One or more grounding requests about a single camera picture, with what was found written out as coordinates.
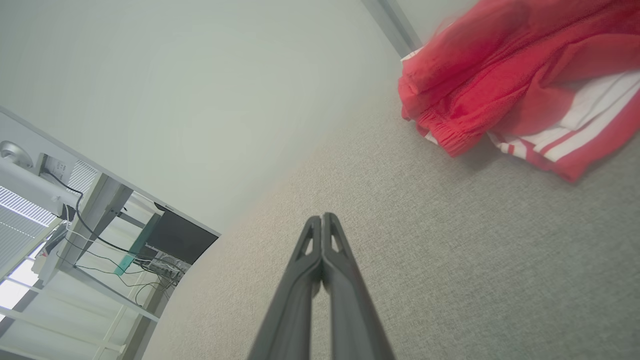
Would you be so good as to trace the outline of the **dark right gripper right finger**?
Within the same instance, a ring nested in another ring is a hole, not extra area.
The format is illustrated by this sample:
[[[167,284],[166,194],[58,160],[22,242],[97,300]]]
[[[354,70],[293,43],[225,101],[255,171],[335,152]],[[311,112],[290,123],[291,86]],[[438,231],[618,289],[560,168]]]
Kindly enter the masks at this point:
[[[322,215],[322,283],[330,296],[333,360],[396,360],[345,231]]]

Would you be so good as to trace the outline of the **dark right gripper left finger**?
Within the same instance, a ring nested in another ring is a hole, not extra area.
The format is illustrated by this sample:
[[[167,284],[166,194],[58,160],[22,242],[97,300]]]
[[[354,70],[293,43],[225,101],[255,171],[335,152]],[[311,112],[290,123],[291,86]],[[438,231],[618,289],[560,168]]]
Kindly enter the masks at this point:
[[[247,360],[310,360],[313,297],[320,282],[322,220],[307,219]]]

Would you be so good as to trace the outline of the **red shorts with white band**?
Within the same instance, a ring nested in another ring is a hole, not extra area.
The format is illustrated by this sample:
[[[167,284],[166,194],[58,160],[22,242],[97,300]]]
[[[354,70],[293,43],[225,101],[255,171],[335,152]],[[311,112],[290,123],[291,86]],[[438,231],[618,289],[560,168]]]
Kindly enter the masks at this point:
[[[451,157],[560,120],[579,87],[640,70],[640,0],[480,0],[403,63],[402,116]]]

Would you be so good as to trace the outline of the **red basketball jersey number 23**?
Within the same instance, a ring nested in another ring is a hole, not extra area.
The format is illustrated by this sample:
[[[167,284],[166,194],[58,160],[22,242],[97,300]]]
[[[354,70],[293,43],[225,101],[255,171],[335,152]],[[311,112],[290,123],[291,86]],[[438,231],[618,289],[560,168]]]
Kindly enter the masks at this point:
[[[640,132],[640,69],[586,82],[562,119],[530,136],[490,132],[505,154],[576,182],[588,167]]]

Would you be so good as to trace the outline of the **black monitor panel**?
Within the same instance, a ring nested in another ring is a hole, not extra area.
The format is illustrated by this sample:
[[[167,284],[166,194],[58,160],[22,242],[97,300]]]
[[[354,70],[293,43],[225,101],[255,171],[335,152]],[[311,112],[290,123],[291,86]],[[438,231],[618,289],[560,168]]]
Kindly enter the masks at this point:
[[[217,241],[218,235],[158,203],[154,205],[162,211],[162,215],[147,239],[147,244],[152,248],[193,265]]]

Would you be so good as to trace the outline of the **grey socket box with plugs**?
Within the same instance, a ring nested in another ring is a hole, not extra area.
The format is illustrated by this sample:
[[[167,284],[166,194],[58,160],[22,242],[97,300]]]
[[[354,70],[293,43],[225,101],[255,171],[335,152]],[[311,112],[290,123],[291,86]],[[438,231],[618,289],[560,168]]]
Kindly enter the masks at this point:
[[[139,261],[147,269],[174,284],[180,283],[186,272],[192,267],[191,264],[163,251],[158,251],[148,258],[140,258]]]

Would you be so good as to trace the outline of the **teal bar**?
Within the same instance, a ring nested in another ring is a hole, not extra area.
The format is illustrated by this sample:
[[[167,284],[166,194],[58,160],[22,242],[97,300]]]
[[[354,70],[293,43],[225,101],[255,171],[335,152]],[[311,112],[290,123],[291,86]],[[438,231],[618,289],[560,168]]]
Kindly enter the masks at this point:
[[[119,264],[116,265],[114,273],[117,276],[124,275],[128,268],[134,263],[137,263],[138,265],[148,265],[152,262],[154,257],[145,254],[145,251],[147,249],[147,242],[149,241],[150,236],[153,234],[153,231],[158,225],[160,219],[162,219],[162,216],[160,214],[154,214],[151,216],[149,221],[145,224],[141,232],[138,234],[130,249],[123,256]]]

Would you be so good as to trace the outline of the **white partition panel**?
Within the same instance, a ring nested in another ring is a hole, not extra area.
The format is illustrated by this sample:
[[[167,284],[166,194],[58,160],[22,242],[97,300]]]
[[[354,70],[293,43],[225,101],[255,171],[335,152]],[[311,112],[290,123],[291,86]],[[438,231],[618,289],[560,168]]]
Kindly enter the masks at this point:
[[[0,106],[218,233],[399,68],[360,0],[0,0]]]

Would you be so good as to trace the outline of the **white window blind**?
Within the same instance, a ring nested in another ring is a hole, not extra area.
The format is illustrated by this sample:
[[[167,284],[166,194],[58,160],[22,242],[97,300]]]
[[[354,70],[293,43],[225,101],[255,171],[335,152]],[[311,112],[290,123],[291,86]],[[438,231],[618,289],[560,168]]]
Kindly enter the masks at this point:
[[[0,271],[34,248],[57,215],[0,186]]]

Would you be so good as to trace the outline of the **light grey partition post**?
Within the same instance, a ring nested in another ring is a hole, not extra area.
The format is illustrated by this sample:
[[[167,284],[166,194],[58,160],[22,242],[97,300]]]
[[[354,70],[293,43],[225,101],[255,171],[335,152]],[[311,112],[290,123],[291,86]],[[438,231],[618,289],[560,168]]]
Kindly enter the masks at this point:
[[[397,0],[360,0],[391,46],[404,58],[423,47]]]

